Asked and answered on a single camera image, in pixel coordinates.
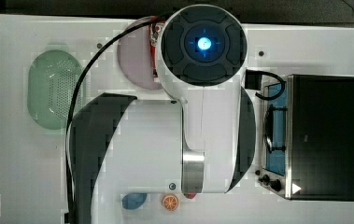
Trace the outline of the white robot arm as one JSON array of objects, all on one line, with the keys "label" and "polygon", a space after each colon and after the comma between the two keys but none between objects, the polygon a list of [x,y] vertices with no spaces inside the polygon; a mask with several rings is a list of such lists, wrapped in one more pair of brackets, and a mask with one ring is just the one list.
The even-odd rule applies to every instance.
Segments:
[{"label": "white robot arm", "polygon": [[168,98],[103,93],[68,124],[73,224],[122,224],[151,194],[226,193],[255,150],[243,89],[248,41],[221,7],[175,12],[160,31],[156,72]]}]

